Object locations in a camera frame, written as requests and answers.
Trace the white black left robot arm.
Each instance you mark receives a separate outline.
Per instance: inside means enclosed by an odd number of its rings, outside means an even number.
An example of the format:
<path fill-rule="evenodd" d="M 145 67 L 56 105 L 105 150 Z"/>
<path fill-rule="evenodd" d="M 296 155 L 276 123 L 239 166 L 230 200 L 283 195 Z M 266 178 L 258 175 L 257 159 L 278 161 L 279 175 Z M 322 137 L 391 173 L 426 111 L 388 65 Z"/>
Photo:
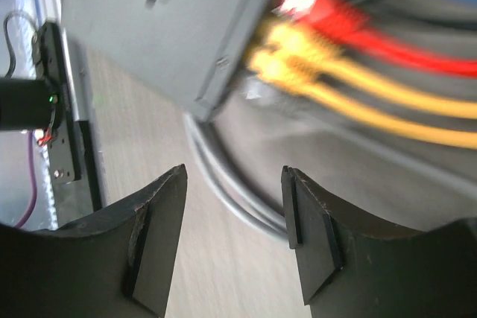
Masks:
<path fill-rule="evenodd" d="M 1 131 L 53 130 L 62 120 L 57 89 L 45 79 L 1 79 Z"/>

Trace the black network switch box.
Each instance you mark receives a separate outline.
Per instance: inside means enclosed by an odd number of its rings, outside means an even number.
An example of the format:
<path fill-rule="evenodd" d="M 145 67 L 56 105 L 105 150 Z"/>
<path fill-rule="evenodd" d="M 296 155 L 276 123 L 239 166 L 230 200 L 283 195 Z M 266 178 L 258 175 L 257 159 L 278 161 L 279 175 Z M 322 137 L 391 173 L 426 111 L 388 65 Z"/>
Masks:
<path fill-rule="evenodd" d="M 272 0 L 63 0 L 70 36 L 101 52 L 185 111 L 222 105 Z"/>

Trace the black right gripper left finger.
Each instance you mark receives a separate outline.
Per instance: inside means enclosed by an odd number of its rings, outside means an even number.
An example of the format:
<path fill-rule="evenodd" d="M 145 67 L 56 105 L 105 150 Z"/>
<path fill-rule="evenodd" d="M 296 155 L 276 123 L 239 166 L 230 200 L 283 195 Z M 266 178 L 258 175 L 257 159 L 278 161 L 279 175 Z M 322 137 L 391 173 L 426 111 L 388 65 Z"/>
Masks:
<path fill-rule="evenodd" d="M 1 227 L 3 317 L 163 317 L 187 171 L 55 230 Z"/>

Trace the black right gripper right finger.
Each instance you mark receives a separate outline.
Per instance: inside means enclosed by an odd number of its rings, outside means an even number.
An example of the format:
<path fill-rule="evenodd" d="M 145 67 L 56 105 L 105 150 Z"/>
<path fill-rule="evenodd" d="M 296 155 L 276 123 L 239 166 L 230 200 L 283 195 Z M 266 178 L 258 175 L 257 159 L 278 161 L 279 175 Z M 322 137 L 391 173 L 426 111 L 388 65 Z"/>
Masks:
<path fill-rule="evenodd" d="M 474 317 L 476 219 L 422 232 L 282 170 L 288 243 L 314 317 Z"/>

